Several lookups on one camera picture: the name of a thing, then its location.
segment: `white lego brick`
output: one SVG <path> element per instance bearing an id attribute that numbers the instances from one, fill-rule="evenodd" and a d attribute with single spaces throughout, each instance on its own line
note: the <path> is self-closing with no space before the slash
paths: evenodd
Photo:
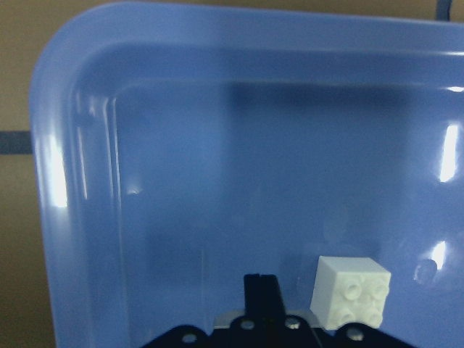
<path id="1" fill-rule="evenodd" d="M 319 257 L 311 311 L 326 330 L 346 323 L 378 328 L 391 273 L 369 257 Z"/>

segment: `white toy brick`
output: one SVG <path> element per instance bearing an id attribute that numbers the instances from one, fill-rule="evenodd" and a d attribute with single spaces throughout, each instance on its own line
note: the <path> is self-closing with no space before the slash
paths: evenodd
<path id="1" fill-rule="evenodd" d="M 391 273 L 369 257 L 319 257 L 311 311 L 326 330 L 346 323 L 378 328 Z"/>

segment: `blue tray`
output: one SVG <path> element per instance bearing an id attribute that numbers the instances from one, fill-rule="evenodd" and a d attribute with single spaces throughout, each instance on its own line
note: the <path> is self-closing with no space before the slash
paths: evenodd
<path id="1" fill-rule="evenodd" d="M 139 347 L 319 255 L 392 273 L 381 329 L 464 347 L 464 27 L 119 3 L 38 61 L 31 127 L 58 347 Z"/>

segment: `white block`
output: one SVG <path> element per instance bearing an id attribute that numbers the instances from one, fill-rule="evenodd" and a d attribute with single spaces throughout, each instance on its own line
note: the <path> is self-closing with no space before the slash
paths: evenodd
<path id="1" fill-rule="evenodd" d="M 369 257 L 319 257 L 311 311 L 326 330 L 346 323 L 378 328 L 391 273 Z"/>

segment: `metal screw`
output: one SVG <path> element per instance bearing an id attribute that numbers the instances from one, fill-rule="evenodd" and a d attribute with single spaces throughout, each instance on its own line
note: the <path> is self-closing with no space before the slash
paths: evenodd
<path id="1" fill-rule="evenodd" d="M 192 344 L 196 342 L 196 334 L 194 333 L 186 333 L 182 336 L 182 342 L 185 344 Z"/>
<path id="2" fill-rule="evenodd" d="M 359 328 L 348 328 L 347 337 L 352 341 L 362 341 L 364 334 Z"/>
<path id="3" fill-rule="evenodd" d="M 299 324 L 300 324 L 299 320 L 294 318 L 294 317 L 290 317 L 290 318 L 285 319 L 285 326 L 287 328 L 292 329 L 292 330 L 298 329 Z"/>
<path id="4" fill-rule="evenodd" d="M 244 330 L 253 330 L 254 323 L 252 320 L 245 319 L 240 323 L 240 327 L 243 328 Z"/>

